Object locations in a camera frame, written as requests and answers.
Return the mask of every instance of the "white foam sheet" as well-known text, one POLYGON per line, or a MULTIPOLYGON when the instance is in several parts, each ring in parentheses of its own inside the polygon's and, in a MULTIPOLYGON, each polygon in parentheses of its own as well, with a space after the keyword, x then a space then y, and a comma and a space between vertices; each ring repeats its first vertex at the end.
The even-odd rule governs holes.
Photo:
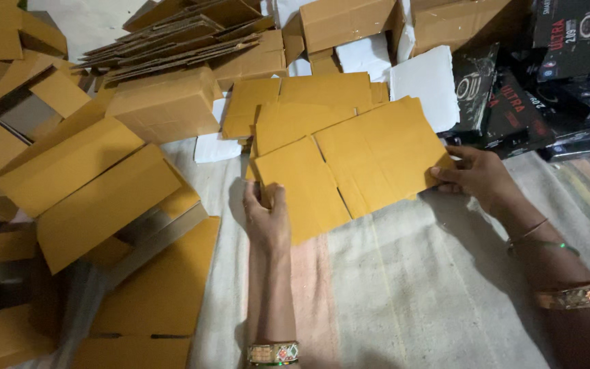
POLYGON ((367 71, 371 82, 386 82, 391 69, 385 33, 335 46, 344 73, 367 71))
POLYGON ((420 98, 425 118, 436 133, 459 122, 449 46, 437 46, 391 68, 391 101, 405 96, 420 98))
MULTIPOLYGON (((213 116, 217 122, 224 123, 223 117, 229 105, 229 94, 225 94, 227 98, 219 98, 213 102, 213 116)), ((242 152, 242 146, 239 145, 238 140, 223 140, 221 133, 210 133, 209 135, 201 135, 197 137, 197 144, 195 145, 195 163, 213 163, 220 160, 228 160, 235 158, 242 152)))

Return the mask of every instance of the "black product box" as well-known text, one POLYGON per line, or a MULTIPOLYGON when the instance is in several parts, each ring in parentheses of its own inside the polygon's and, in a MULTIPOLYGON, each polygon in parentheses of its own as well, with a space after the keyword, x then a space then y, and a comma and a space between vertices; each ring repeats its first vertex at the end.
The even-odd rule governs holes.
POLYGON ((452 56, 454 85, 461 121, 440 137, 458 136, 464 141, 478 140, 486 133, 488 99, 496 76, 498 44, 452 56))
POLYGON ((480 146, 510 158, 554 142, 552 130, 512 72, 500 68, 488 103, 487 134, 480 146))
POLYGON ((538 0, 534 47, 547 48, 539 81, 590 73, 590 0, 538 0))

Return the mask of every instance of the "cardboard box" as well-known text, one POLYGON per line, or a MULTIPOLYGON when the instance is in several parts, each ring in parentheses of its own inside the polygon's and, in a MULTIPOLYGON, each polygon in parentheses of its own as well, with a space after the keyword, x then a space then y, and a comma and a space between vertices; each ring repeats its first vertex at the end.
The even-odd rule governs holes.
POLYGON ((222 98, 208 67, 121 83, 106 115, 146 142, 163 144, 215 133, 213 100, 222 98))
POLYGON ((299 8, 309 54, 386 31, 395 0, 318 0, 299 8))
POLYGON ((66 56, 68 44, 56 28, 17 7, 17 0, 0 1, 0 60, 21 59, 22 47, 66 56))
POLYGON ((0 189, 30 217, 86 185, 143 145, 107 117, 0 176, 0 189))
POLYGON ((184 368, 219 225, 205 219, 107 295, 72 367, 184 368))
POLYGON ((212 60, 210 67, 223 91, 228 91, 234 82, 270 78, 274 75, 287 77, 286 57, 281 31, 274 29, 261 33, 260 44, 240 54, 212 60))
POLYGON ((289 192, 293 245, 409 199, 436 184, 429 167, 452 166, 414 98, 335 124, 255 163, 264 184, 281 183, 289 192))

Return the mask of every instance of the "brown cardboard box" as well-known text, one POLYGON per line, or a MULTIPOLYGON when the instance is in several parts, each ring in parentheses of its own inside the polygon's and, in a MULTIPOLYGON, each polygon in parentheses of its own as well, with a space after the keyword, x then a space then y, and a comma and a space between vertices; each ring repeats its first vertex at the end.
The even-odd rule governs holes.
POLYGON ((270 78, 273 75, 288 76, 281 31, 265 31, 261 33, 259 41, 261 43, 258 46, 247 51, 210 62, 223 91, 230 90, 236 81, 270 78))
POLYGON ((56 28, 17 7, 17 0, 0 0, 0 60, 21 59, 22 46, 66 56, 68 44, 56 28))
POLYGON ((72 367, 184 368, 219 225, 200 222, 107 295, 72 367))
POLYGON ((163 144, 215 133, 211 113, 222 98, 209 67, 121 83, 106 115, 117 118, 146 142, 163 144))
POLYGON ((308 53, 386 31, 394 4, 395 0, 318 0, 302 5, 308 53))

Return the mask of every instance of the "bracelet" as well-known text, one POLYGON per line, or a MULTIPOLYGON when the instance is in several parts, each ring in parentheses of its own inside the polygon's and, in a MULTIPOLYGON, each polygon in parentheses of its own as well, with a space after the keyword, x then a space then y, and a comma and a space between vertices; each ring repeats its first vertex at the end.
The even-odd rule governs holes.
POLYGON ((247 358, 253 366, 291 365, 298 362, 298 345, 297 341, 251 345, 247 348, 247 358))
POLYGON ((590 282, 569 289, 534 292, 536 303, 543 309, 570 310, 590 307, 590 282))

